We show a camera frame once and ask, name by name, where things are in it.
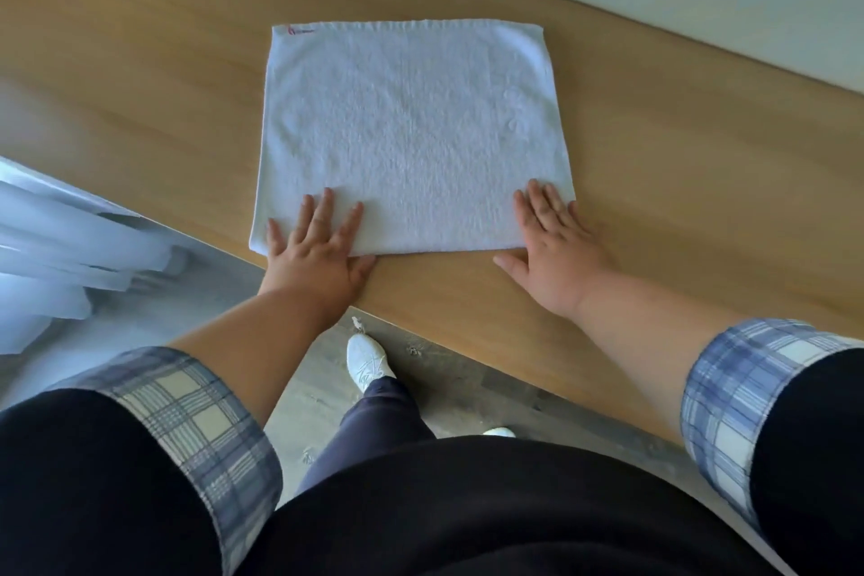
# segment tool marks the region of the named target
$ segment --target table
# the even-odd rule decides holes
[[[627,271],[864,335],[864,98],[568,0],[0,0],[0,153],[257,264],[271,25],[543,25],[577,195]],[[665,438],[489,254],[383,259],[360,307]]]

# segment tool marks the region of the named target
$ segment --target rolled-up sleeve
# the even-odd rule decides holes
[[[700,472],[754,526],[753,454],[786,386],[857,339],[788,319],[751,319],[718,335],[690,371],[681,407],[684,446]]]
[[[99,392],[128,410],[192,484],[233,573],[272,515],[282,469],[264,431],[193,357],[166,347],[129,351],[51,389]]]

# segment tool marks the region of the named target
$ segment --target shoe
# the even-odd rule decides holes
[[[494,435],[495,437],[516,437],[516,434],[510,428],[498,427],[490,428],[484,435]]]
[[[347,361],[348,373],[361,392],[366,391],[370,382],[385,375],[396,378],[387,363],[387,353],[368,335],[358,334],[348,340]]]

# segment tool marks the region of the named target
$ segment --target dark pants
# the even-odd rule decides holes
[[[343,469],[413,442],[434,440],[405,385],[384,376],[342,417],[339,430],[309,467],[297,494]]]

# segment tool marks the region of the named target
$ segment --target folded towel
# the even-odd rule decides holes
[[[303,194],[355,201],[354,254],[523,246],[513,190],[574,196],[543,29],[485,19],[273,28],[255,218],[290,231]]]

